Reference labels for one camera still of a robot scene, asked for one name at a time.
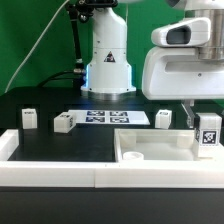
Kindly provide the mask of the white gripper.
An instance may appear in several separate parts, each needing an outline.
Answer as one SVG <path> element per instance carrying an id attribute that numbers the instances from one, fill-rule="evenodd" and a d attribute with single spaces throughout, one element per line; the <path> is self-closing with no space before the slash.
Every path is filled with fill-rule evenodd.
<path id="1" fill-rule="evenodd" d="M 142 92 L 149 100 L 183 100 L 193 128 L 193 100 L 224 98 L 224 63 L 199 60 L 195 48 L 154 47 L 145 58 Z"/>

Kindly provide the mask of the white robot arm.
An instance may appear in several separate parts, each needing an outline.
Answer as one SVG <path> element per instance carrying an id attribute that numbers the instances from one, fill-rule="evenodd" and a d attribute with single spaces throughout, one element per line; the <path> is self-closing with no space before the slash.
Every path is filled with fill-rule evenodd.
<path id="1" fill-rule="evenodd" d="M 152 32 L 142 92 L 149 100 L 181 100 L 188 125 L 194 126 L 195 100 L 224 98 L 224 0 L 165 1 L 185 16 Z M 87 5 L 94 13 L 93 56 L 82 91 L 114 100 L 135 90 L 126 59 L 127 24 L 109 1 Z"/>

